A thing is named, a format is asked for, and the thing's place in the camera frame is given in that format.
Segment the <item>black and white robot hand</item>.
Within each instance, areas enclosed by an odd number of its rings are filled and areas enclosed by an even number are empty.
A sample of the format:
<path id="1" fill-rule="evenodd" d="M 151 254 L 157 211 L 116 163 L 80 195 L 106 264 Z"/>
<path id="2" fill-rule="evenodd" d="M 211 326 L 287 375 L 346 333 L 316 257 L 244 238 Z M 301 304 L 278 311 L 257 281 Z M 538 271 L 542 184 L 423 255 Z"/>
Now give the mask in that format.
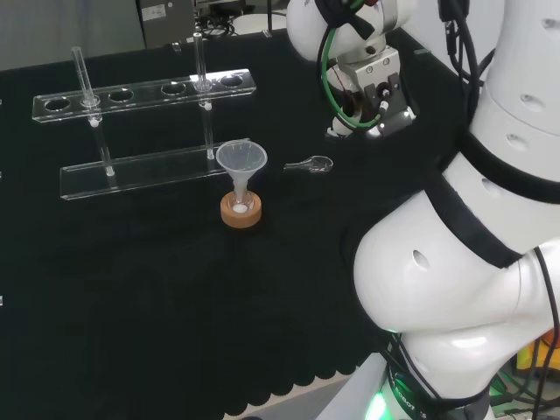
<path id="1" fill-rule="evenodd" d="M 331 68 L 322 88 L 334 113 L 331 126 L 326 129 L 329 137 L 343 138 L 352 134 L 388 137 L 416 119 L 399 73 L 392 73 L 387 80 L 359 92 L 351 81 L 342 79 L 340 71 Z"/>

